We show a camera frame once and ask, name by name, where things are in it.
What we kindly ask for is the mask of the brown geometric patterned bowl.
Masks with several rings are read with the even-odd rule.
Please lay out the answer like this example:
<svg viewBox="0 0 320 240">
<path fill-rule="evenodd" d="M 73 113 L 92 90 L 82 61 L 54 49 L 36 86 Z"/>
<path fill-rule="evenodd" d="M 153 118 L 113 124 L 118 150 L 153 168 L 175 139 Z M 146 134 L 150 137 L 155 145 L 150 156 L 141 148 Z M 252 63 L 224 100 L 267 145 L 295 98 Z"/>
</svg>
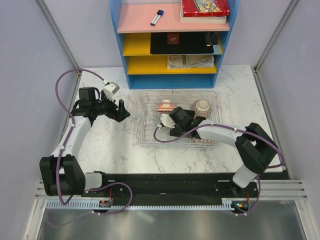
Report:
<svg viewBox="0 0 320 240">
<path fill-rule="evenodd" d="M 211 105 L 207 100 L 200 99 L 195 101 L 189 108 L 191 111 L 194 111 L 194 117 L 203 117 L 206 119 L 211 118 Z"/>
</svg>

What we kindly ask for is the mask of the orange floral patterned bowl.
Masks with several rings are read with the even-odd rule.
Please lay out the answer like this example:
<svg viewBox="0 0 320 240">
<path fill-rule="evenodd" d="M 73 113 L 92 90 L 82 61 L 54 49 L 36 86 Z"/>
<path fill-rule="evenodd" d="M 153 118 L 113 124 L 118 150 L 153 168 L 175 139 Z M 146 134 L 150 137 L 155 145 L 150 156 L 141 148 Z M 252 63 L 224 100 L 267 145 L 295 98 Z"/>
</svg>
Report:
<svg viewBox="0 0 320 240">
<path fill-rule="evenodd" d="M 169 99 L 163 99 L 155 108 L 156 112 L 169 113 L 175 109 L 175 105 Z"/>
</svg>

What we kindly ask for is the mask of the blue triangle patterned bowl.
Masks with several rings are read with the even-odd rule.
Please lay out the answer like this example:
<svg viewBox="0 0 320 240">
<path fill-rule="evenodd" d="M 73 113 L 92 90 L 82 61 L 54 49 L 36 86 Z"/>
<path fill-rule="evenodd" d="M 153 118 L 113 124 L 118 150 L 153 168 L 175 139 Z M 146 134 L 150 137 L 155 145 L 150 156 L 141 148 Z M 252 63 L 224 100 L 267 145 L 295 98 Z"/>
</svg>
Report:
<svg viewBox="0 0 320 240">
<path fill-rule="evenodd" d="M 216 142 L 212 139 L 193 138 L 193 143 L 201 146 L 213 146 Z"/>
</svg>

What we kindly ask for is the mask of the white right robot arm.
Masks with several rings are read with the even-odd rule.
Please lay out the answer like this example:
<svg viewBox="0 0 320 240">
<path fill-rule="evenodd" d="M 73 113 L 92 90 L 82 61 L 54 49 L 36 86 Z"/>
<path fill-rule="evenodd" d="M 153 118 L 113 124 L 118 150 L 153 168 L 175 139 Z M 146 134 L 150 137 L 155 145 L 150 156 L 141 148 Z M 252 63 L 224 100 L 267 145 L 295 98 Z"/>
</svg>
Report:
<svg viewBox="0 0 320 240">
<path fill-rule="evenodd" d="M 229 191 L 235 197 L 242 196 L 249 183 L 266 171 L 278 150 L 269 135 L 254 122 L 245 127 L 230 126 L 195 117 L 194 111 L 176 107 L 160 116 L 160 124 L 170 128 L 169 135 L 178 140 L 212 140 L 236 148 L 242 165 L 229 184 Z"/>
</svg>

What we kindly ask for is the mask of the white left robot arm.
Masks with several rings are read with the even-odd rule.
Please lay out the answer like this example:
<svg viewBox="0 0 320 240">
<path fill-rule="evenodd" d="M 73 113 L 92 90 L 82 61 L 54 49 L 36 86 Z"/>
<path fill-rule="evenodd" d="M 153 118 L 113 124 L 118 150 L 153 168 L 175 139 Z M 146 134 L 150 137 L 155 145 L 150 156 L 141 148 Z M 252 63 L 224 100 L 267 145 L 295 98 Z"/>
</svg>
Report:
<svg viewBox="0 0 320 240">
<path fill-rule="evenodd" d="M 119 90 L 114 82 L 107 83 L 101 93 L 96 87 L 81 87 L 75 102 L 68 127 L 60 143 L 50 156 L 42 157 L 39 163 L 45 192 L 48 196 L 82 195 L 86 190 L 99 197 L 106 196 L 110 185 L 103 180 L 102 172 L 84 173 L 78 156 L 87 133 L 99 116 L 106 116 L 118 123 L 131 114 L 121 99 L 115 101 Z"/>
</svg>

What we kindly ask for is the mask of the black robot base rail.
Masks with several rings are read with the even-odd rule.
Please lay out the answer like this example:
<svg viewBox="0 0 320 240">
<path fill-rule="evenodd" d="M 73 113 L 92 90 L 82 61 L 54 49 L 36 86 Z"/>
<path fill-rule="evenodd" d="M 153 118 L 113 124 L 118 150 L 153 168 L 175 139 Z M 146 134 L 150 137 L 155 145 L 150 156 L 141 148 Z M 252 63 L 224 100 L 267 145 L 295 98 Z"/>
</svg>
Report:
<svg viewBox="0 0 320 240">
<path fill-rule="evenodd" d="M 105 188 L 84 192 L 82 197 L 112 198 L 126 205 L 221 204 L 223 199 L 253 199 L 258 186 L 251 182 L 240 188 L 232 182 L 234 173 L 104 173 Z"/>
</svg>

